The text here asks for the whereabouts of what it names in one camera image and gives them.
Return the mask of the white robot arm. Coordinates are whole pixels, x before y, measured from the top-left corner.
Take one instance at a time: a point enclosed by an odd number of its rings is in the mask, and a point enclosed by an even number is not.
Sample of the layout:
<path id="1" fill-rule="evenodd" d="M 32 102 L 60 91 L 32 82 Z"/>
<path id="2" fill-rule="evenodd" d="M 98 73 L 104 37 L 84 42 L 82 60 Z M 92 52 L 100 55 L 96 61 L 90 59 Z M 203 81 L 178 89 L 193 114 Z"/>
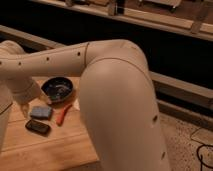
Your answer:
<path id="1" fill-rule="evenodd" d="M 27 53 L 0 43 L 0 80 L 14 99 L 39 96 L 36 76 L 77 76 L 80 112 L 104 171 L 171 171 L 145 54 L 116 39 Z"/>

